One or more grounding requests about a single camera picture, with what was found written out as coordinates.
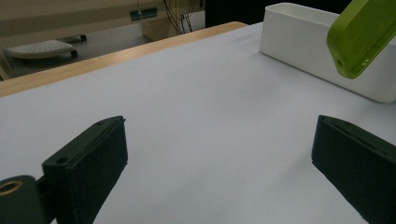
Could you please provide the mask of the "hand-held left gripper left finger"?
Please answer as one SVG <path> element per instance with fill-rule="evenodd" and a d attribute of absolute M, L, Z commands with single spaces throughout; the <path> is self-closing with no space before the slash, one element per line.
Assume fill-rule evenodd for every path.
<path fill-rule="evenodd" d="M 125 119 L 95 122 L 42 163 L 58 224 L 92 224 L 128 163 Z"/>

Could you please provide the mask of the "light wooden desk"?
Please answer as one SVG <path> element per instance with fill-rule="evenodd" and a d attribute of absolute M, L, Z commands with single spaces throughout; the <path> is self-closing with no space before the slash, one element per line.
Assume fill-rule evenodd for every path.
<path fill-rule="evenodd" d="M 156 7 L 155 18 L 132 21 L 132 10 Z M 18 46 L 139 23 L 153 41 L 181 35 L 181 19 L 203 11 L 205 0 L 0 0 L 0 37 Z M 0 80 L 14 77 L 0 47 Z"/>

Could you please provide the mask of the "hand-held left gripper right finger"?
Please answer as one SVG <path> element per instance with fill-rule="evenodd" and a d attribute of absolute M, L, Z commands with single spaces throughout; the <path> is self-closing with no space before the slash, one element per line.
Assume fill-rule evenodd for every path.
<path fill-rule="evenodd" d="M 311 158 L 369 224 L 396 224 L 396 146 L 320 115 Z"/>

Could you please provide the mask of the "wooden table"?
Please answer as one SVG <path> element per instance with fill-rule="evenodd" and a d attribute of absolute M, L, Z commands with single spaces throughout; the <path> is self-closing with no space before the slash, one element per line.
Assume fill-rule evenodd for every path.
<path fill-rule="evenodd" d="M 130 61 L 135 58 L 154 54 L 159 51 L 178 47 L 191 42 L 221 35 L 233 30 L 246 27 L 240 21 L 227 22 L 221 25 L 205 28 L 203 30 L 169 37 L 163 40 L 148 43 L 142 46 L 123 49 L 106 55 L 94 57 L 85 61 L 71 63 L 49 70 L 33 73 L 24 77 L 15 77 L 0 82 L 0 97 L 5 97 L 21 91 L 46 86 L 71 77 L 80 76 L 111 65 Z"/>

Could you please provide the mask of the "teal rectangular label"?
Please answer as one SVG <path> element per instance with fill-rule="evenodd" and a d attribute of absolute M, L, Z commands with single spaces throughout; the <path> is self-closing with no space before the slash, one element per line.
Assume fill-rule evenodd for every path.
<path fill-rule="evenodd" d="M 132 21 L 142 21 L 145 19 L 155 18 L 158 14 L 156 7 L 149 7 L 144 9 L 132 10 L 130 12 L 130 18 Z"/>

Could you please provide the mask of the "low wheeled platform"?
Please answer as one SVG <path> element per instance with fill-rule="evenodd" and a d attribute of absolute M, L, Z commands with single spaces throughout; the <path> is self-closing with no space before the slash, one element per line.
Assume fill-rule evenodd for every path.
<path fill-rule="evenodd" d="M 56 39 L 18 46 L 17 42 L 0 37 L 0 47 L 10 56 L 23 60 L 45 59 L 67 53 L 72 58 L 78 56 L 73 45 Z"/>

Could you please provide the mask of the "white rectangular plastic box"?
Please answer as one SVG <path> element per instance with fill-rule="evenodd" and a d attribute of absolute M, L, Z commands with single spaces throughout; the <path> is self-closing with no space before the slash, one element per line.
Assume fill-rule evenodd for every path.
<path fill-rule="evenodd" d="M 396 36 L 355 78 L 338 74 L 326 44 L 331 12 L 279 3 L 265 8 L 260 52 L 380 103 L 396 100 Z"/>

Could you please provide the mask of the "black curtain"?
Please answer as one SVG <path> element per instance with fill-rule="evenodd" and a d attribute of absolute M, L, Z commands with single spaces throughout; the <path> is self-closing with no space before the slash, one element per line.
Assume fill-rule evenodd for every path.
<path fill-rule="evenodd" d="M 262 22 L 265 8 L 279 3 L 292 3 L 340 14 L 352 0 L 205 0 L 205 26 L 231 21 L 245 24 Z"/>

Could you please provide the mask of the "green phone case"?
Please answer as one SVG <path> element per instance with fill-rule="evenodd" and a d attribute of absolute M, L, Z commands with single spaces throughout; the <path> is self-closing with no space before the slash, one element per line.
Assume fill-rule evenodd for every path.
<path fill-rule="evenodd" d="M 337 72 L 354 79 L 396 36 L 396 0 L 352 0 L 334 21 L 327 46 Z"/>

